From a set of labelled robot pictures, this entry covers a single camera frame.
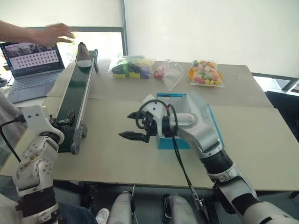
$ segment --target human hand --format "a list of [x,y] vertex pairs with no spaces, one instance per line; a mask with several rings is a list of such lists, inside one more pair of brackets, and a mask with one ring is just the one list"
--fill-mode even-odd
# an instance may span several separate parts
[[63,23],[46,26],[45,30],[35,30],[33,32],[34,42],[45,47],[52,46],[57,42],[72,42],[71,40],[61,38],[62,36],[74,38],[71,29]]

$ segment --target shoe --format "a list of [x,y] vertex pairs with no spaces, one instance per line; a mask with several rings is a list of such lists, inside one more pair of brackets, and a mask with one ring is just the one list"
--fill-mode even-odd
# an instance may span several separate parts
[[77,64],[80,68],[87,68],[92,65],[89,51],[83,42],[78,45]]
[[108,209],[101,209],[95,219],[97,220],[98,224],[106,224],[109,214],[110,212]]

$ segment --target window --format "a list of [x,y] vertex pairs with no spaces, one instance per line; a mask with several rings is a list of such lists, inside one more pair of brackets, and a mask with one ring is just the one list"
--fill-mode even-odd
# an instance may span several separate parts
[[111,58],[116,60],[123,56],[122,38],[120,32],[73,32],[75,39],[72,43],[58,43],[58,49],[64,66],[76,60],[77,47],[83,42],[88,50],[98,50],[98,59]]
[[296,85],[299,80],[292,77],[267,75],[261,73],[252,73],[252,75],[264,92],[271,90],[288,92]]

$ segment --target candy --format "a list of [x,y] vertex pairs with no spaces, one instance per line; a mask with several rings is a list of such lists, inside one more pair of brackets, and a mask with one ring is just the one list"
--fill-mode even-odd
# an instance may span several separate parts
[[207,65],[210,66],[212,69],[216,68],[216,64],[214,62],[209,62]]
[[219,74],[216,71],[210,72],[210,75],[214,81],[217,81],[219,79]]
[[203,70],[204,67],[202,67],[200,64],[195,68],[196,71],[199,71],[199,70]]
[[160,79],[160,80],[162,80],[163,77],[164,77],[164,68],[161,68],[161,69],[156,70],[156,72],[154,73],[154,77],[155,77],[156,79]]
[[202,79],[199,80],[199,83],[205,84],[205,80],[202,78]]
[[202,65],[202,67],[206,67],[207,66],[207,62],[203,62],[201,65]]
[[211,79],[212,79],[212,77],[211,77],[210,75],[203,75],[203,78],[204,78],[204,79],[208,79],[208,80],[211,80]]
[[202,79],[201,75],[194,76],[193,81],[199,83],[199,81]]
[[196,66],[198,66],[198,61],[197,61],[197,60],[194,60],[194,61],[192,62],[192,67],[196,67]]
[[206,67],[204,68],[204,74],[208,75],[209,72],[210,72],[210,70],[211,70],[211,68],[210,68],[209,66],[206,66]]
[[217,81],[215,81],[215,85],[220,85],[221,83],[222,83],[221,80],[217,80]]

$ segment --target laptop keyboard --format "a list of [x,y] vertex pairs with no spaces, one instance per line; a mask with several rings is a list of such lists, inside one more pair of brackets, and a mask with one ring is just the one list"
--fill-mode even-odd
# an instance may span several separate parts
[[27,78],[22,78],[14,81],[12,90],[20,90],[25,88],[30,88],[37,85],[44,85],[55,82],[61,72],[56,72],[53,74],[37,75]]

